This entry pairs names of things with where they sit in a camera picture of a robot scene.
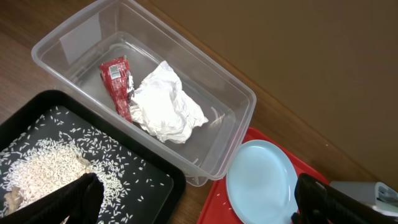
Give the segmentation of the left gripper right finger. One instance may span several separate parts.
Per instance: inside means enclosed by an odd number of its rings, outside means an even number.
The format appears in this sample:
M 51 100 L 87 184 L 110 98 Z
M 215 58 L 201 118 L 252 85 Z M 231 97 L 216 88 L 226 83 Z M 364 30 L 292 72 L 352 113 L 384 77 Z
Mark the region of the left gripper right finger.
M 397 218 L 383 215 L 353 198 L 301 173 L 294 191 L 298 211 L 293 224 L 397 224 Z

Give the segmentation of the rice and food scraps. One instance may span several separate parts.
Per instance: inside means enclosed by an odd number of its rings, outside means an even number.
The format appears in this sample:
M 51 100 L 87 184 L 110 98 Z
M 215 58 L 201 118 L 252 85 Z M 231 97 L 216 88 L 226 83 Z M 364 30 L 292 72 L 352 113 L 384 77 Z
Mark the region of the rice and food scraps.
M 73 141 L 50 140 L 12 165 L 6 194 L 1 195 L 1 217 L 22 209 L 85 173 L 95 173 L 104 185 L 100 214 L 122 185 L 112 173 L 85 159 L 82 152 Z

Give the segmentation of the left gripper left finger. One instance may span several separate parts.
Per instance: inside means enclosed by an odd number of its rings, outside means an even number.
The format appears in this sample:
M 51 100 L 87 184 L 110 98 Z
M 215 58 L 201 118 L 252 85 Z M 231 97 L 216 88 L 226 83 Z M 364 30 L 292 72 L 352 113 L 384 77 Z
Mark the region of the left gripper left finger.
M 48 194 L 38 201 L 1 218 L 1 224 L 94 224 L 104 199 L 104 185 L 95 173 Z

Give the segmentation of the light blue plate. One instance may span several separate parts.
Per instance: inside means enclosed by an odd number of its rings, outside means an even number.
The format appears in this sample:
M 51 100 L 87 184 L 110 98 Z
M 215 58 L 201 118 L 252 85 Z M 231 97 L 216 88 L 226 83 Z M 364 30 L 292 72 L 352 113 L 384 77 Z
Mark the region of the light blue plate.
M 243 223 L 291 223 L 298 210 L 296 183 L 290 159 L 264 140 L 242 144 L 226 175 L 229 202 Z

